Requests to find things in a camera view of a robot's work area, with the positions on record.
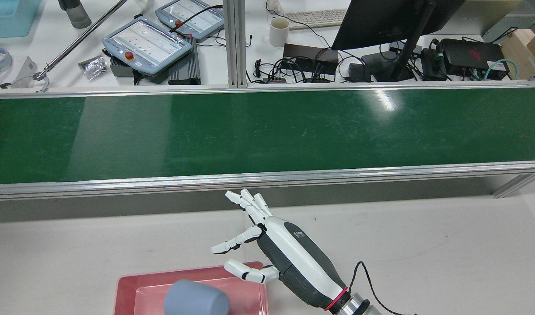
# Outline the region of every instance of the blue container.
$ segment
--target blue container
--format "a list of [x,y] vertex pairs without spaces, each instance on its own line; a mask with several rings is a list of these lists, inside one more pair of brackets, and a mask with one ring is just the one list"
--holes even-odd
[[27,36],[41,0],[0,0],[0,38]]

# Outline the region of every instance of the white mug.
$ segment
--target white mug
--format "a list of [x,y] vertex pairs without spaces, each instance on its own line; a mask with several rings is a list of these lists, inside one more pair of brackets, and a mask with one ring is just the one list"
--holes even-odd
[[275,47],[283,47],[289,36],[289,20],[274,17],[269,22],[269,43]]

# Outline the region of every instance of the pink tray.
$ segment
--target pink tray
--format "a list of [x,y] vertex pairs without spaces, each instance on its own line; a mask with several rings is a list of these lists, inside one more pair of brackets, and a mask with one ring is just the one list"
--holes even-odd
[[[263,267],[257,261],[245,264]],[[114,315],[164,315],[164,297],[180,279],[201,282],[226,293],[231,303],[228,315],[269,315],[265,285],[242,281],[222,266],[123,276],[118,280]]]

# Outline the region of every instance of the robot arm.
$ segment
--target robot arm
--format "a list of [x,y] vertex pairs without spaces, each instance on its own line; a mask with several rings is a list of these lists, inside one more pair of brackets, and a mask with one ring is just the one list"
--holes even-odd
[[240,195],[228,191],[225,196],[241,206],[255,225],[235,238],[212,247],[211,251],[227,253],[242,243],[257,241],[273,263],[258,270],[231,259],[225,264],[227,271],[255,283],[279,278],[308,305],[335,315],[379,314],[368,300],[361,299],[357,294],[350,295],[325,253],[297,225],[274,217],[260,194],[252,197],[243,189]]

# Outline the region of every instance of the green conveyor belt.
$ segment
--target green conveyor belt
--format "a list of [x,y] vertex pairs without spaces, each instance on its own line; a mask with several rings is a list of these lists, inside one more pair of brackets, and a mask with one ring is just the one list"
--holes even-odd
[[535,88],[0,99],[0,184],[535,160]]

